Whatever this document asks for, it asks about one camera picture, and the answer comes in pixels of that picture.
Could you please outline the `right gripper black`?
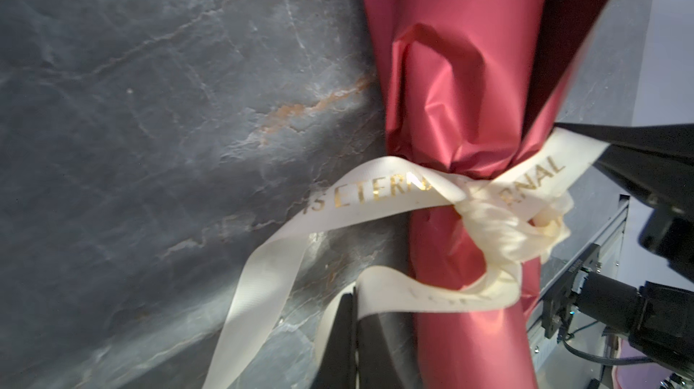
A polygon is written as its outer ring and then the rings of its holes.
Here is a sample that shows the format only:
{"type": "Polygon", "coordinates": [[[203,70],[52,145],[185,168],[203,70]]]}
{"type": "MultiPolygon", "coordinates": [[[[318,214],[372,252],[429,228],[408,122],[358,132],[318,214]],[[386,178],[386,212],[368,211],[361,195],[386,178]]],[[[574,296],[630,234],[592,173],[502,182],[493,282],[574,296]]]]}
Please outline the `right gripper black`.
{"type": "Polygon", "coordinates": [[[594,167],[654,208],[638,243],[693,281],[693,125],[642,127],[557,123],[608,144],[594,167]]]}

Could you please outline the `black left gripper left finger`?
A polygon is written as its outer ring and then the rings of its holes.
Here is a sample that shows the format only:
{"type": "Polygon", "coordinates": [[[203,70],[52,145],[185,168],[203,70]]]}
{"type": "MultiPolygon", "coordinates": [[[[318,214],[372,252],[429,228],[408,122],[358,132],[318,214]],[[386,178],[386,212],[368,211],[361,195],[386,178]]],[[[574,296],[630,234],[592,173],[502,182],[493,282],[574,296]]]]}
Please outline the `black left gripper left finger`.
{"type": "Polygon", "coordinates": [[[357,385],[356,301],[352,292],[337,302],[316,377],[311,388],[350,388],[357,385]]]}

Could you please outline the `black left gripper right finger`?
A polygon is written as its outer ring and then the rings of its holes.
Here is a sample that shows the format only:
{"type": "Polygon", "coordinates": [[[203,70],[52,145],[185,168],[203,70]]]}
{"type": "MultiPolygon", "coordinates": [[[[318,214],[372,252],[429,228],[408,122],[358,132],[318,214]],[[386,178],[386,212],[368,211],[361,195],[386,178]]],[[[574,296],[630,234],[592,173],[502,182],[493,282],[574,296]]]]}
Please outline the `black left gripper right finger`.
{"type": "Polygon", "coordinates": [[[357,323],[360,388],[419,388],[413,317],[383,313],[357,323]]]}

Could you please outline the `cream printed ribbon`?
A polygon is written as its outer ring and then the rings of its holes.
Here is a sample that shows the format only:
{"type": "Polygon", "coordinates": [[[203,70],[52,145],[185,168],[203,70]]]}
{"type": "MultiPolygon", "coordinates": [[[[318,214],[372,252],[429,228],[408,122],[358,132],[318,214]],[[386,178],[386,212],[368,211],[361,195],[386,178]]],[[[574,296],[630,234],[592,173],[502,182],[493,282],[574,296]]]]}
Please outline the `cream printed ribbon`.
{"type": "Polygon", "coordinates": [[[362,271],[348,286],[358,319],[413,313],[428,387],[535,387],[526,319],[539,269],[569,237],[569,188],[606,149],[603,141],[556,129],[538,153],[490,181],[398,157],[352,170],[250,255],[204,385],[231,386],[255,358],[319,234],[407,213],[413,274],[385,266],[362,271]]]}

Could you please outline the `dark red wrapping paper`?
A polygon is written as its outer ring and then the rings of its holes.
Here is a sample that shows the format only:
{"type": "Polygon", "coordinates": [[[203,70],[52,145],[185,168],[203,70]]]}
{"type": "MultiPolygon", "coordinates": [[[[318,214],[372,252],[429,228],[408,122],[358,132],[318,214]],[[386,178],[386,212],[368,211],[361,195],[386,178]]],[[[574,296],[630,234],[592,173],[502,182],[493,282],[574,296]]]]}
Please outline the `dark red wrapping paper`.
{"type": "Polygon", "coordinates": [[[535,154],[608,0],[364,0],[386,150],[494,179],[535,154]]]}

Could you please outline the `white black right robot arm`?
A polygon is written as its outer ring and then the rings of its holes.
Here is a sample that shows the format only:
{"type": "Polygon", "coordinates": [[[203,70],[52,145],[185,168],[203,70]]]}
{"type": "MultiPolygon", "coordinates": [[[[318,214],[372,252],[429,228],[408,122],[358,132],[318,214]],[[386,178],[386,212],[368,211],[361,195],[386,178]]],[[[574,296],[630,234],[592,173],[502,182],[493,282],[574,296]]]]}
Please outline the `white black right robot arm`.
{"type": "MultiPolygon", "coordinates": [[[[693,126],[614,127],[562,123],[560,129],[607,143],[596,168],[653,210],[638,241],[679,275],[693,277],[693,126]]],[[[543,297],[546,338],[567,345],[569,326],[581,311],[608,331],[626,337],[639,358],[604,358],[569,347],[570,353],[607,367],[658,364],[677,383],[693,386],[693,293],[647,282],[631,287],[597,271],[597,244],[577,257],[543,297]]]]}

